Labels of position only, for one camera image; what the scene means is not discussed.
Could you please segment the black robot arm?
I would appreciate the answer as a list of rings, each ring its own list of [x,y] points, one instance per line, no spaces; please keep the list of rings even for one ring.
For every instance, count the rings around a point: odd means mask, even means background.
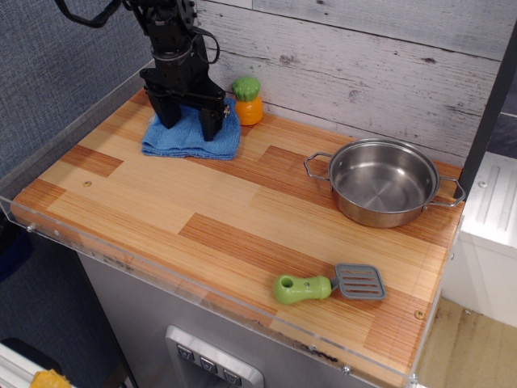
[[[215,36],[195,25],[193,1],[125,1],[152,45],[155,66],[140,71],[149,101],[166,128],[181,118],[181,107],[194,108],[205,141],[221,130],[227,115],[225,91],[209,77],[204,37]]]

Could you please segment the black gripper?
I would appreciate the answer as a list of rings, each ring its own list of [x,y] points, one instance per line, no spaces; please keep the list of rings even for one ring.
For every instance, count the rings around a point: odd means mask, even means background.
[[[212,141],[229,114],[225,92],[209,75],[209,66],[218,61],[208,59],[202,34],[188,37],[182,48],[173,52],[152,51],[153,68],[145,68],[145,92],[158,119],[171,129],[181,118],[179,104],[199,109],[205,141]]]

